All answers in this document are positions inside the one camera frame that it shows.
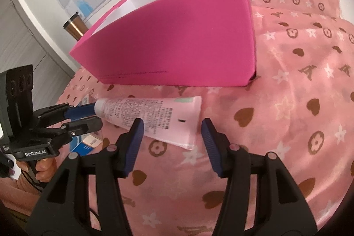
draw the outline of door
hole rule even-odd
[[[33,107],[54,105],[70,76],[47,54],[22,21],[11,0],[0,0],[0,72],[33,65]]]

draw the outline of toothpaste tube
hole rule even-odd
[[[119,127],[130,129],[135,118],[144,120],[144,135],[193,149],[199,115],[201,96],[190,98],[101,98],[94,110],[98,117]]]

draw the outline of cable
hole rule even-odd
[[[21,170],[21,173],[22,173],[23,177],[27,180],[27,182],[33,186],[33,188],[35,188],[36,190],[38,190],[39,192],[42,193],[42,191],[39,190],[39,189],[35,186],[35,183],[34,183],[33,179],[31,178],[31,176],[29,176],[29,174],[28,174],[26,171]]]
[[[100,217],[98,216],[98,214],[97,214],[92,208],[90,208],[90,212],[96,217],[96,219],[98,220],[98,222],[99,222],[100,225],[101,225]]]

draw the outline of finger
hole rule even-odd
[[[54,161],[55,161],[55,158],[42,159],[42,160],[37,162],[36,170],[38,172],[48,170],[53,165]]]
[[[49,182],[52,179],[52,177],[54,176],[56,170],[57,170],[57,167],[52,165],[48,170],[38,172],[36,174],[36,179],[41,182]]]
[[[21,170],[26,171],[26,172],[29,171],[27,162],[16,160],[16,164],[18,167],[20,167]]]

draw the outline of bed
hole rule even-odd
[[[111,0],[102,18],[103,12],[90,19],[93,23],[100,18],[88,33],[97,29],[118,1]],[[322,228],[319,235],[331,231],[348,235],[353,220],[346,222],[346,217],[353,215],[354,206],[354,144],[350,143],[354,0],[250,3],[258,64],[257,77],[247,87],[102,84],[82,67],[58,103],[77,105],[87,94],[95,99],[201,95],[201,119],[210,117],[218,131],[252,153],[279,155]],[[104,123],[102,132],[103,145],[93,153],[115,143],[126,131]],[[63,147],[58,163],[68,152]],[[120,181],[135,235],[211,235],[225,185],[212,172],[200,137],[192,151],[144,138],[135,171]],[[251,206],[254,193],[253,186]],[[91,197],[95,198],[94,189]],[[94,201],[92,208],[97,209]],[[94,217],[92,221],[98,227]],[[248,227],[252,221],[250,214]]]

